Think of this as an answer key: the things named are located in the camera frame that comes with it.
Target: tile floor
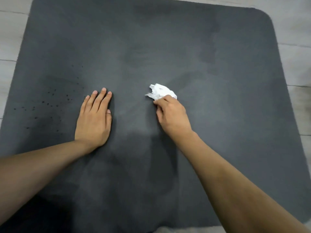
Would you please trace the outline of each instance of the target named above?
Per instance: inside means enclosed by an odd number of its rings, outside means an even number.
[[[302,145],[311,168],[311,0],[182,1],[255,7],[271,17]],[[0,0],[0,125],[31,2]],[[311,222],[306,225],[311,229]],[[189,231],[224,232],[221,227]]]

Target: person's right hand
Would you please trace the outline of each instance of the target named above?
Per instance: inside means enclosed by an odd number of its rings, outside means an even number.
[[[158,106],[156,113],[163,130],[174,142],[192,133],[185,107],[177,99],[167,95],[153,103]]]

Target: white cloth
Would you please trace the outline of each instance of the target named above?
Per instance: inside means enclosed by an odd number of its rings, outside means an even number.
[[[151,84],[150,88],[152,89],[152,93],[145,94],[145,96],[149,96],[154,100],[159,100],[166,95],[170,95],[171,97],[177,99],[175,93],[168,89],[166,86],[156,83],[155,85]]]

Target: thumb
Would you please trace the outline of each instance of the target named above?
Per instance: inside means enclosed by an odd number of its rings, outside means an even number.
[[[158,105],[158,108],[156,110],[156,114],[158,116],[159,122],[162,123],[162,121],[163,121],[163,111],[162,111],[162,109],[161,109],[161,107],[159,105]]]
[[[108,129],[109,131],[111,130],[111,121],[112,121],[111,111],[110,111],[110,109],[107,109],[107,112],[106,112],[106,129]]]

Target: crumpled white paper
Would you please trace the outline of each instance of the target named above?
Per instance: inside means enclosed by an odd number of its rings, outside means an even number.
[[[166,95],[170,95],[171,97],[177,99],[176,94],[168,89],[166,86],[156,83],[155,85],[151,84],[150,88],[152,89],[152,93],[145,94],[145,96],[149,96],[154,100],[159,100]]]

